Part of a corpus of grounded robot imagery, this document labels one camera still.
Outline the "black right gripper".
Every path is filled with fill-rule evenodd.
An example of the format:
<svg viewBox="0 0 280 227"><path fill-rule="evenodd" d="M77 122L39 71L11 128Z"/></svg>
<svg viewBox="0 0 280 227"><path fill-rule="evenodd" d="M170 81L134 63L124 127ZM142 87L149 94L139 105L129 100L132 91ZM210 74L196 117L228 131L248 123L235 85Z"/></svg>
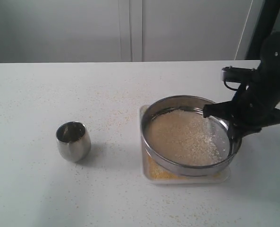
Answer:
<svg viewBox="0 0 280 227"><path fill-rule="evenodd" d="M258 133L263 127L280 124L280 82L266 84L242 83L231 101L206 104L203 117L210 116L229 122L229 155L235 156L241 146L242 138Z"/></svg>

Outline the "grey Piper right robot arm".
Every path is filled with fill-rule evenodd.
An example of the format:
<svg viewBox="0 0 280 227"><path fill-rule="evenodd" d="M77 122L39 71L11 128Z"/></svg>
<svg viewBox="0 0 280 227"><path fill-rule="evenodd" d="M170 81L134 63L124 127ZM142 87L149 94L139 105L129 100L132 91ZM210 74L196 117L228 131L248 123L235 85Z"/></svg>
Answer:
<svg viewBox="0 0 280 227"><path fill-rule="evenodd" d="M256 69L222 68L222 81L238 83L230 101L208 104L203 116L228 122L227 137L231 158L238 152L242 138L262 128L280 124L280 32L265 38Z"/></svg>

